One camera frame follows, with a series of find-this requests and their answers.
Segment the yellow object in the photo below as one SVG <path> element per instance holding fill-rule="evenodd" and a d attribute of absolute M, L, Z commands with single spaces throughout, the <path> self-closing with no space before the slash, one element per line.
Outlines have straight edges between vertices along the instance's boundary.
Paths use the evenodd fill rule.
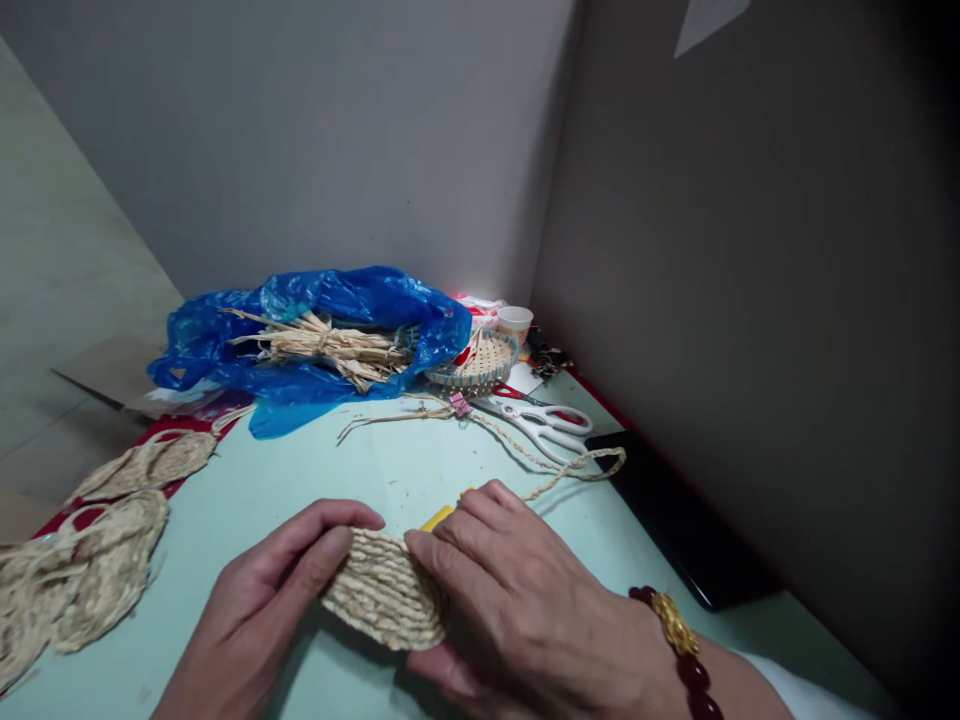
<path fill-rule="evenodd" d="M 693 631 L 687 627 L 683 618 L 680 617 L 680 611 L 670 597 L 663 593 L 657 593 L 653 596 L 651 607 L 663 622 L 663 634 L 667 636 L 667 642 L 676 650 L 677 655 L 685 653 L 698 655 L 700 653 L 697 636 L 693 634 Z"/>
<path fill-rule="evenodd" d="M 476 488 L 471 486 L 468 487 L 467 490 L 476 490 Z M 464 490 L 462 493 L 460 493 L 460 497 L 466 495 L 467 490 Z M 420 529 L 423 532 L 433 532 L 433 529 L 440 524 L 440 521 L 447 517 L 447 515 L 450 515 L 452 512 L 452 507 L 449 505 L 444 505 L 442 508 L 440 508 L 440 512 L 427 520 L 422 526 L 420 526 Z"/>

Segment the woven basket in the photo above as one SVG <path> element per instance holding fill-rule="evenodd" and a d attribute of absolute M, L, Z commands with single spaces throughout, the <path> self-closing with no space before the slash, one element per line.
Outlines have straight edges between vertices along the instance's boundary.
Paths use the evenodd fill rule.
<path fill-rule="evenodd" d="M 484 394 L 510 374 L 510 368 L 517 364 L 519 355 L 520 348 L 512 337 L 493 330 L 483 330 L 477 341 L 476 355 L 466 363 L 458 367 L 451 360 L 425 370 L 423 376 L 448 394 L 458 391 Z"/>

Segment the wrist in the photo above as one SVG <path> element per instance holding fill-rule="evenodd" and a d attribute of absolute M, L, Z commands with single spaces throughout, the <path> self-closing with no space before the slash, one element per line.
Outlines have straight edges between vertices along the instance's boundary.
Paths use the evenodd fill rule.
<path fill-rule="evenodd" d="M 615 652 L 625 655 L 626 674 L 619 678 L 625 691 L 603 718 L 689 718 L 686 689 L 676 670 L 676 657 L 663 634 L 660 618 L 643 603 L 617 595 L 616 610 L 623 622 L 623 638 Z"/>

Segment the paper cup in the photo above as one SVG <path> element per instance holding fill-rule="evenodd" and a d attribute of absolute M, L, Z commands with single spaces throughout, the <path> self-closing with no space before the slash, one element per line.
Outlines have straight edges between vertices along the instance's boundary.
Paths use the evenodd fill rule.
<path fill-rule="evenodd" d="M 521 348 L 527 341 L 531 322 L 533 322 L 533 312 L 527 308 L 509 306 L 497 312 L 497 329 L 504 335 L 514 338 L 517 346 Z"/>

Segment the bracelet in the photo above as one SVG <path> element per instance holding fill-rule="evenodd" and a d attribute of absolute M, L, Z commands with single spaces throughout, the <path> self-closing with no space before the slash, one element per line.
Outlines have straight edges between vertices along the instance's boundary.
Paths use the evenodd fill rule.
<path fill-rule="evenodd" d="M 697 655 L 700 646 L 697 636 L 680 617 L 680 611 L 668 595 L 658 593 L 652 587 L 630 588 L 630 597 L 648 605 L 663 623 L 663 634 L 677 656 L 677 674 L 687 688 L 687 704 L 693 720 L 723 720 L 723 713 L 716 701 L 707 695 L 710 676 Z"/>

